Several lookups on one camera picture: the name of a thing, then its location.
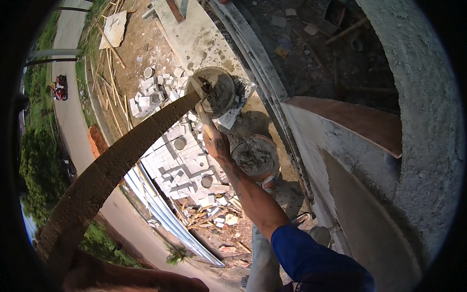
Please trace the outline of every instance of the motorcycle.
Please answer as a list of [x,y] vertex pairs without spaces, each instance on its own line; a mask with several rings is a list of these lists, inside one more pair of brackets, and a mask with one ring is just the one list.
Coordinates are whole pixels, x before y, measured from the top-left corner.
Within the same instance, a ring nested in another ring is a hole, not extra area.
[[68,99],[68,85],[66,82],[66,76],[57,76],[55,88],[52,88],[53,96],[55,100],[67,100]]

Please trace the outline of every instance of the concrete wall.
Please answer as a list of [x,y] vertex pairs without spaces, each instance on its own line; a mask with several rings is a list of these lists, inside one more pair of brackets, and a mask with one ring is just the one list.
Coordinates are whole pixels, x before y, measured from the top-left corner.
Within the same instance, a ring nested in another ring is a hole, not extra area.
[[384,47],[399,91],[400,183],[391,204],[420,240],[424,268],[453,219],[465,163],[464,121],[454,73],[413,0],[356,0]]
[[331,229],[336,250],[367,268],[379,291],[413,287],[421,275],[417,258],[380,204],[396,192],[395,158],[321,116],[286,103],[282,108],[313,185],[313,212]]
[[336,231],[340,252],[375,274],[379,291],[406,291],[436,257],[455,214],[465,163],[462,104],[449,59],[412,0],[356,1],[380,38],[399,91],[402,158],[281,105],[313,185],[320,225]]

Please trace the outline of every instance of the tree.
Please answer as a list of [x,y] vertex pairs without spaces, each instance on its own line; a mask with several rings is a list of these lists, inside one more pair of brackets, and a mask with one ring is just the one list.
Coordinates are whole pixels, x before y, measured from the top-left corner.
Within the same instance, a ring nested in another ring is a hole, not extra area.
[[21,202],[25,214],[31,215],[38,225],[45,224],[68,188],[52,135],[44,128],[28,128],[21,138],[20,174],[29,190]]

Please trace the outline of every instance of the hand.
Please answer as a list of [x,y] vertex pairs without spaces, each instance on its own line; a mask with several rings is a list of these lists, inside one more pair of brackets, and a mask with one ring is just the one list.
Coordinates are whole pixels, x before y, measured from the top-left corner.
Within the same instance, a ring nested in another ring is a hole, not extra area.
[[226,134],[221,133],[215,126],[207,126],[211,129],[213,134],[212,139],[210,139],[207,132],[203,130],[203,140],[209,154],[221,165],[232,162],[230,143]]

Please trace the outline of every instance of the street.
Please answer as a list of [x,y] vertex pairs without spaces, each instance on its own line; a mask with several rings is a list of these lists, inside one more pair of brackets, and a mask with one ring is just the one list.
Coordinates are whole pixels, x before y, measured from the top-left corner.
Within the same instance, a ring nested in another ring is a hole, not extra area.
[[[84,0],[66,0],[65,7],[88,8],[90,2]],[[57,24],[54,49],[73,49],[78,45],[84,25],[85,13],[77,11],[61,12]],[[80,175],[93,161],[94,157],[88,142],[88,128],[79,102],[75,64],[73,62],[52,63],[52,77],[65,74],[68,80],[68,100],[54,101],[59,129],[65,148]],[[209,271],[200,270],[188,263],[177,266],[165,262],[166,246],[156,236],[147,222],[137,213],[119,188],[114,189],[100,210],[107,222],[130,242],[151,264],[164,271],[176,272],[187,277],[199,278],[210,291],[238,291],[224,286],[218,276]]]

